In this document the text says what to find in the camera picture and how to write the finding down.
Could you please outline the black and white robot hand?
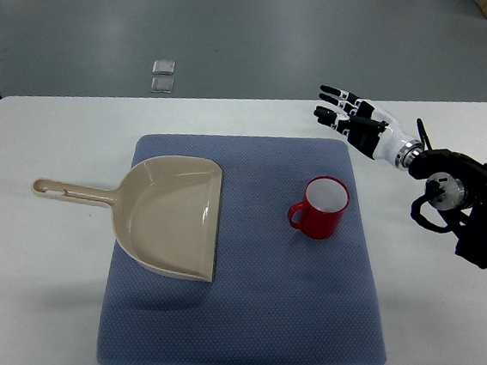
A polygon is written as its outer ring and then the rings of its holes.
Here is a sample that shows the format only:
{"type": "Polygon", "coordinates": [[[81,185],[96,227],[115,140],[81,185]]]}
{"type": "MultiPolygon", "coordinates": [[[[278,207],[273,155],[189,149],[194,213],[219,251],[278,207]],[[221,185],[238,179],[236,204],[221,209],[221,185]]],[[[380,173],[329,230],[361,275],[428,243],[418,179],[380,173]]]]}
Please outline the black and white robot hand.
{"type": "Polygon", "coordinates": [[[423,142],[403,130],[390,112],[346,90],[320,86],[322,101],[314,116],[321,125],[345,136],[348,144],[372,160],[385,160],[400,170],[423,151],[423,142]]]}

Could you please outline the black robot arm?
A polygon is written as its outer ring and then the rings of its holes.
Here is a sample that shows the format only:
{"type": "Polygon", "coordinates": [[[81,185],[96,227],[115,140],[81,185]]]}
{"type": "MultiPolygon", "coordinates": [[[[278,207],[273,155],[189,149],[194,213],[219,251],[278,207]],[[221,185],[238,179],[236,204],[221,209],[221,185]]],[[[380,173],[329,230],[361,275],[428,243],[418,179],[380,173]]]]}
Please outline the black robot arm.
{"type": "Polygon", "coordinates": [[[425,191],[411,204],[411,218],[431,232],[455,234],[455,254],[486,270],[487,164],[433,149],[421,119],[417,131],[423,150],[411,159],[408,172],[425,181],[425,191]]]}

